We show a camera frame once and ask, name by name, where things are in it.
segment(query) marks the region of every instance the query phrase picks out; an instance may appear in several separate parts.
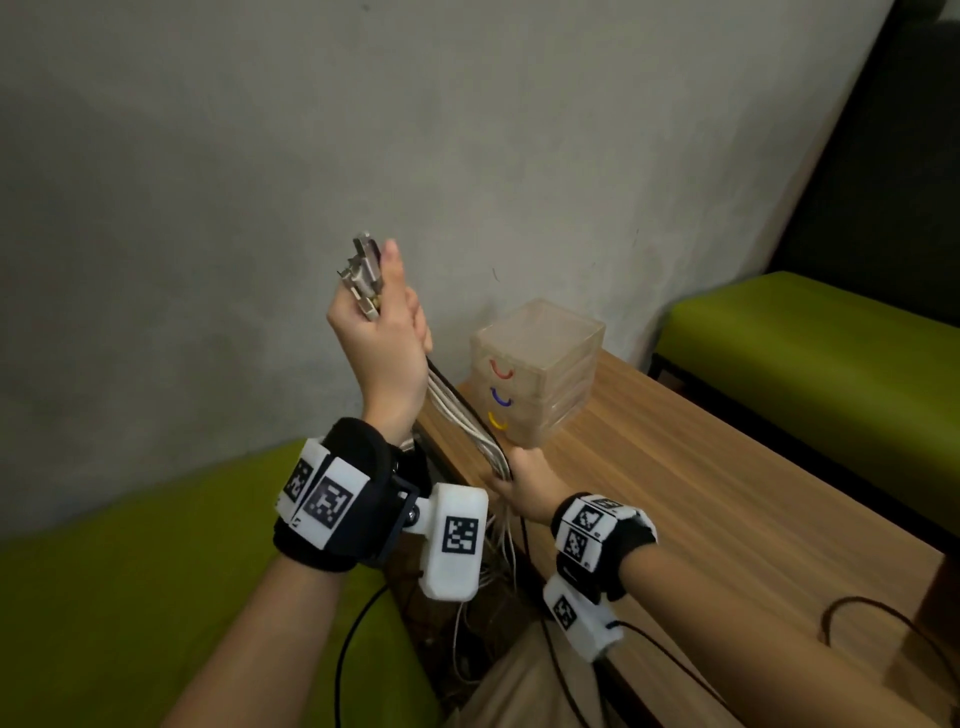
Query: wooden table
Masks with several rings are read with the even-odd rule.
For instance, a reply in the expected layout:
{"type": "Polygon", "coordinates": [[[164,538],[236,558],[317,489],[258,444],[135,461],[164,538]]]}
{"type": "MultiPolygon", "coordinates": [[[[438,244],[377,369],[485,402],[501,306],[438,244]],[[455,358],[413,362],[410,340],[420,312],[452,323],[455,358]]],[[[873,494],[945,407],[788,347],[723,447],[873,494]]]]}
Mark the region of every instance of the wooden table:
{"type": "MultiPolygon", "coordinates": [[[[483,485],[490,468],[466,435],[430,403],[418,425],[462,482],[483,485]]],[[[932,547],[607,352],[589,403],[543,450],[575,489],[643,508],[664,547],[811,638],[823,609],[843,595],[870,596],[917,615],[943,561],[932,547]]],[[[530,539],[532,561],[546,578],[555,570],[549,530],[531,524],[530,539]]],[[[614,606],[621,619],[682,655],[629,596],[614,606]]],[[[905,626],[851,605],[837,614],[832,636],[840,653],[948,725],[946,675],[928,649],[907,648],[905,626]]],[[[628,634],[610,657],[666,728],[737,725],[640,637],[628,634]]]]}

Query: metal connector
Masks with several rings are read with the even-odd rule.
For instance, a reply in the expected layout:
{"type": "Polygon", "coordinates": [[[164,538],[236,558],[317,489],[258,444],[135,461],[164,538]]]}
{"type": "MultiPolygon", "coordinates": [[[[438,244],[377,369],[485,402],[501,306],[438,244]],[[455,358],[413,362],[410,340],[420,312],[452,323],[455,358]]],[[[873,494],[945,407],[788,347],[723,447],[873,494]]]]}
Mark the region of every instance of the metal connector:
{"type": "Polygon", "coordinates": [[[380,275],[380,249],[368,232],[358,232],[353,238],[357,254],[347,261],[347,268],[340,271],[340,280],[353,294],[370,321],[379,318],[380,291],[383,277],[380,275]]]}

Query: drawer handle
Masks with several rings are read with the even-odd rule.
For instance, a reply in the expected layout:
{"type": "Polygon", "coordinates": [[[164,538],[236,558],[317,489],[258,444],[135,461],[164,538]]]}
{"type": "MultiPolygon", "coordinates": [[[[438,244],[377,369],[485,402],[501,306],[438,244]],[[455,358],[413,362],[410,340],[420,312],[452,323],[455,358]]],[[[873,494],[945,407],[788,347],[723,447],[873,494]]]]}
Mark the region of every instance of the drawer handle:
{"type": "Polygon", "coordinates": [[[501,379],[509,379],[514,375],[514,370],[511,369],[507,374],[503,374],[499,369],[496,368],[496,362],[492,359],[490,360],[490,367],[493,369],[493,373],[499,376],[501,379]]]}
{"type": "Polygon", "coordinates": [[[506,428],[507,428],[507,424],[506,424],[506,423],[504,423],[503,425],[501,425],[497,420],[495,420],[495,419],[493,418],[493,413],[492,413],[492,412],[488,412],[488,413],[487,413],[487,419],[490,420],[490,424],[493,425],[494,427],[496,427],[497,429],[506,429],[506,428]]]}
{"type": "Polygon", "coordinates": [[[508,399],[507,401],[502,400],[502,399],[499,397],[499,395],[496,394],[496,388],[495,388],[495,387],[491,387],[491,388],[490,388],[490,393],[493,395],[493,398],[496,400],[496,403],[497,403],[497,404],[502,404],[504,407],[509,407],[511,404],[514,403],[513,399],[508,399]]]}

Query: hand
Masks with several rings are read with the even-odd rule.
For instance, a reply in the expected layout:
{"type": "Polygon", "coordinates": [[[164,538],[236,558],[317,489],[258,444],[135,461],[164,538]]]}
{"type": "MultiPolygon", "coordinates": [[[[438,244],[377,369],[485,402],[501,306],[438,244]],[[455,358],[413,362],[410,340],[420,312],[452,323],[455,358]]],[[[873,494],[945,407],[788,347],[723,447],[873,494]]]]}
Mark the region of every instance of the hand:
{"type": "Polygon", "coordinates": [[[426,396],[426,356],[433,336],[413,288],[403,276],[395,240],[380,256],[383,290],[380,318],[368,321],[344,285],[326,313],[347,355],[363,394],[363,419],[384,439],[399,445],[406,439],[426,396]]]}
{"type": "Polygon", "coordinates": [[[514,448],[507,455],[513,482],[491,476],[487,484],[528,521],[550,525],[565,499],[574,494],[543,457],[541,449],[514,448]]]}

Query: green cushion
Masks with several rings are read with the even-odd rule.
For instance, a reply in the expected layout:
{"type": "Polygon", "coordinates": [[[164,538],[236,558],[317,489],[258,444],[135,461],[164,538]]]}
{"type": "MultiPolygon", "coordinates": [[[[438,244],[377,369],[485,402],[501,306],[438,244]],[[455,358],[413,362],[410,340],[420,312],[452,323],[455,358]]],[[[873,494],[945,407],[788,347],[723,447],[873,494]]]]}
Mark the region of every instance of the green cushion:
{"type": "MultiPolygon", "coordinates": [[[[300,446],[0,547],[0,725],[156,726],[275,555],[273,501],[300,446]]],[[[337,654],[382,584],[379,571],[350,575],[304,725],[333,724],[337,654]]],[[[350,644],[343,716],[346,725],[440,723],[389,595],[350,644]]]]}
{"type": "Polygon", "coordinates": [[[774,273],[675,305],[657,353],[960,535],[960,329],[774,273]]]}

